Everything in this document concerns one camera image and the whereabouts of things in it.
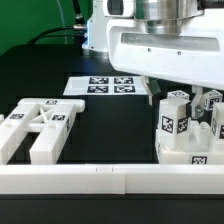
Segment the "white paper sheet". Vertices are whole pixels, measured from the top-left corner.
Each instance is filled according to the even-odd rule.
[[[70,77],[63,95],[147,95],[139,76]]]

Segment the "white block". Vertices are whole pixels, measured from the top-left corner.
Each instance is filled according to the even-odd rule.
[[[197,125],[194,126],[194,136],[199,145],[209,144],[210,132],[211,132],[211,127],[206,122],[202,122],[200,123],[200,125],[197,122]]]
[[[172,92],[168,92],[167,93],[167,98],[171,98],[171,97],[180,97],[183,98],[185,100],[189,100],[189,94],[185,93],[182,90],[176,90],[176,91],[172,91]]]
[[[0,114],[0,125],[2,124],[3,121],[4,121],[4,115]]]
[[[190,120],[186,117],[188,100],[172,97],[160,101],[158,141],[172,150],[183,150],[188,144]]]
[[[224,103],[215,103],[212,113],[210,151],[224,153]]]
[[[75,121],[75,105],[59,104],[32,148],[31,164],[55,164]]]
[[[38,114],[38,105],[18,105],[0,125],[0,164],[7,164],[26,137],[25,125]]]
[[[223,94],[218,92],[217,90],[211,90],[207,97],[204,105],[204,109],[206,111],[213,110],[214,103],[222,102]]]

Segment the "block with fiducial marker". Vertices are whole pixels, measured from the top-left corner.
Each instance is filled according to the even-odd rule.
[[[213,110],[214,103],[222,102],[223,94],[217,90],[211,90],[207,93],[207,97],[204,104],[206,111]]]
[[[23,99],[0,125],[0,164],[8,163],[28,132],[40,132],[30,149],[31,164],[55,164],[83,100]]]
[[[224,103],[214,104],[210,136],[210,151],[224,153]]]
[[[166,148],[183,150],[189,142],[189,118],[186,105],[189,101],[172,97],[160,101],[158,141]]]
[[[164,113],[165,108],[171,111],[174,103],[162,100],[160,105],[162,105],[161,117],[161,112]],[[171,133],[165,136],[165,126],[160,123],[161,118],[156,132],[156,151],[160,164],[224,164],[224,103],[214,104],[211,127],[206,122],[190,121],[188,142],[183,136],[180,138],[180,136],[171,135]]]
[[[176,90],[176,91],[172,91],[172,92],[167,93],[167,98],[171,98],[171,97],[180,97],[180,98],[183,98],[185,100],[189,100],[190,95],[185,93],[182,90]]]

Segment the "cable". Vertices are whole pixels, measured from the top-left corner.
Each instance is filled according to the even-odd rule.
[[[60,16],[61,16],[61,22],[62,22],[62,26],[65,26],[65,17],[64,17],[64,13],[63,13],[63,9],[61,7],[61,2],[60,0],[57,0],[57,5],[58,5],[58,10],[60,12]]]
[[[42,36],[38,40],[42,38],[59,38],[59,37],[75,37],[75,36],[81,36],[80,33],[75,33],[75,34],[66,34],[66,35],[47,35],[47,36]]]
[[[78,0],[72,0],[74,11],[75,11],[75,22],[76,24],[85,24],[84,17],[82,15],[79,1]]]
[[[46,36],[47,34],[55,33],[55,32],[62,31],[62,30],[74,30],[74,28],[72,26],[65,26],[65,27],[58,27],[58,28],[44,31],[41,34],[39,34],[38,36],[36,36],[35,38],[33,38],[32,40],[30,40],[27,44],[33,45],[36,43],[36,41],[38,41],[40,38]]]

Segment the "black and white square pattern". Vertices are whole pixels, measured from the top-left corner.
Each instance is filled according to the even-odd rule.
[[[134,86],[114,86],[114,93],[135,93]]]
[[[178,126],[177,126],[177,134],[180,134],[184,131],[187,131],[188,126],[188,118],[182,118],[178,120]]]
[[[89,79],[89,84],[109,84],[109,78],[101,78],[101,77],[91,77]]]
[[[57,104],[57,100],[48,100],[47,102],[46,102],[46,105],[56,105]]]
[[[25,114],[13,114],[9,119],[12,120],[21,120]]]
[[[224,125],[220,125],[220,132],[219,132],[219,139],[223,140],[224,139]]]
[[[182,91],[175,91],[172,93],[172,95],[176,96],[176,97],[183,97],[185,96],[185,94]]]
[[[205,164],[207,164],[207,156],[192,156],[191,164],[205,165]]]
[[[165,117],[162,116],[162,127],[161,129],[163,131],[169,132],[169,133],[173,133],[173,119],[169,118],[169,117]]]
[[[220,97],[209,99],[209,109],[213,108],[214,103],[218,103],[220,101],[221,101]]]
[[[66,127],[67,127],[67,132],[69,132],[69,130],[70,130],[70,122],[69,122],[69,119],[66,122]]]
[[[134,79],[127,77],[114,78],[114,84],[134,84]]]
[[[63,121],[65,119],[65,115],[54,115],[52,120],[53,121]]]
[[[216,135],[216,128],[217,128],[217,123],[215,118],[212,119],[212,132],[214,134],[214,136]]]
[[[108,93],[108,86],[88,86],[87,93]]]

